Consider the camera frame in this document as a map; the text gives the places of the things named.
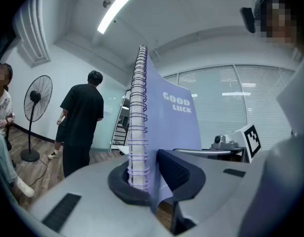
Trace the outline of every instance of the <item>standing fan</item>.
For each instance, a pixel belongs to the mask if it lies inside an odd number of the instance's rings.
[[[40,158],[39,153],[31,148],[30,134],[32,122],[37,121],[44,114],[50,102],[51,94],[52,81],[49,76],[38,77],[32,82],[26,92],[24,111],[25,116],[29,121],[28,149],[24,149],[20,152],[21,159],[25,161],[32,162],[39,160]]]

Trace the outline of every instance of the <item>black cable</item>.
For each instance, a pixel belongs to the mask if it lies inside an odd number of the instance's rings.
[[[28,185],[29,187],[32,186],[32,185],[34,185],[35,182],[36,182],[37,180],[39,180],[40,178],[42,178],[42,177],[45,175],[45,173],[46,173],[46,171],[47,171],[47,169],[48,169],[48,165],[45,164],[41,159],[39,159],[39,160],[40,160],[44,165],[46,165],[45,171],[44,171],[44,173],[43,173],[40,177],[38,177],[32,184]]]

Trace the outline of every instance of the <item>white shirt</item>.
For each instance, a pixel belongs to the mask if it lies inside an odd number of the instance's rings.
[[[293,133],[304,133],[304,59],[288,84],[277,96]]]
[[[4,90],[2,97],[0,97],[0,120],[5,120],[6,118],[15,119],[15,115],[12,110],[12,101],[10,94]],[[0,129],[0,133],[5,136],[5,129]]]

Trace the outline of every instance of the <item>sleeve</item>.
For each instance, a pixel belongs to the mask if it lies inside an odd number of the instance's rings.
[[[98,108],[98,119],[103,119],[104,118],[104,100],[101,100],[101,104],[99,105]]]
[[[15,121],[15,114],[13,112],[13,108],[12,108],[12,100],[9,97],[7,100],[7,105],[6,105],[6,119],[7,118],[13,118],[13,121]]]
[[[74,100],[75,92],[76,92],[76,87],[74,86],[70,89],[69,93],[67,94],[67,96],[64,98],[62,104],[60,105],[60,107],[63,110],[70,111],[70,107]]]

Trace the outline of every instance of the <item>ceiling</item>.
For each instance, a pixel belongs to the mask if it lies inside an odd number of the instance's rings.
[[[108,10],[103,1],[61,0],[55,13],[64,20],[57,22],[62,25],[52,41],[81,58],[86,56],[81,53],[91,53],[104,62],[100,69],[108,64],[109,71],[104,71],[108,75],[115,68],[126,76],[141,44],[152,59],[160,59],[173,48],[209,35],[248,35],[239,9],[252,7],[256,0],[130,0],[101,34],[97,28]]]

